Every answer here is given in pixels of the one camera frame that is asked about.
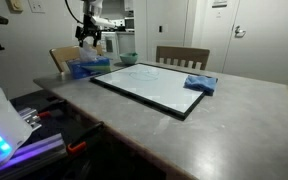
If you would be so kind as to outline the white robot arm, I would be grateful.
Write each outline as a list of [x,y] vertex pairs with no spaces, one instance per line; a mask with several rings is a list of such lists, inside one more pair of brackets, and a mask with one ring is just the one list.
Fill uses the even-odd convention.
[[81,0],[83,2],[83,20],[78,20],[68,4],[68,0],[64,0],[65,5],[73,17],[79,23],[76,27],[75,37],[79,42],[79,46],[83,46],[83,42],[87,37],[93,38],[92,46],[96,47],[97,42],[101,39],[100,27],[95,22],[95,17],[99,16],[102,10],[102,0]]

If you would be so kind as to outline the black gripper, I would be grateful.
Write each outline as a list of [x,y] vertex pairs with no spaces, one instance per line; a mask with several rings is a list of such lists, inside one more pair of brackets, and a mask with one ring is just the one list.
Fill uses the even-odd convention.
[[83,47],[84,39],[91,36],[93,38],[93,47],[97,46],[98,40],[101,39],[101,31],[92,21],[88,15],[83,16],[83,26],[77,26],[75,37],[78,39],[79,46]]

